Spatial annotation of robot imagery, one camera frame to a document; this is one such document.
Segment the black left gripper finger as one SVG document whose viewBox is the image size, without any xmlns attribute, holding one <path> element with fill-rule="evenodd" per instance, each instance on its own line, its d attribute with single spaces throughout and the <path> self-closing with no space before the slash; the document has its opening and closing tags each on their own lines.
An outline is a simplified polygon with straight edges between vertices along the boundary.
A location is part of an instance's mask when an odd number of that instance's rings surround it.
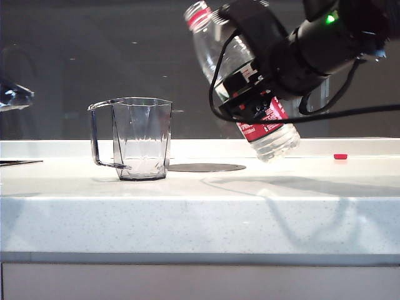
<svg viewBox="0 0 400 300">
<path fill-rule="evenodd" d="M 1 83 L 1 111 L 22 110 L 33 103 L 34 92 L 14 83 Z"/>
</svg>

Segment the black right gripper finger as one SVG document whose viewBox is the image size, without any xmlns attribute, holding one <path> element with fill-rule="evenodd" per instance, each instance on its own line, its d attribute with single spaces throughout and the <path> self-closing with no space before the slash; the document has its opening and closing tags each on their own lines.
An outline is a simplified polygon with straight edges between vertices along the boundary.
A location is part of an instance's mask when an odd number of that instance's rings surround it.
<svg viewBox="0 0 400 300">
<path fill-rule="evenodd" d="M 222 115 L 234 119 L 261 119 L 273 99 L 254 64 L 243 64 L 218 83 Z"/>
<path fill-rule="evenodd" d="M 258 60 L 266 60 L 288 35 L 266 1 L 233 1 L 221 6 L 219 15 L 239 30 Z"/>
</svg>

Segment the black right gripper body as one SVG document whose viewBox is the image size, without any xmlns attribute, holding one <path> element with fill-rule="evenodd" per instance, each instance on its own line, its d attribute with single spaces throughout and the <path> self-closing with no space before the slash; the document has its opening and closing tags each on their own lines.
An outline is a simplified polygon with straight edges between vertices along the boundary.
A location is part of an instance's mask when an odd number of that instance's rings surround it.
<svg viewBox="0 0 400 300">
<path fill-rule="evenodd" d="M 330 75 L 329 27 L 298 27 L 291 34 L 265 27 L 258 42 L 261 72 L 278 98 L 305 96 Z"/>
</svg>

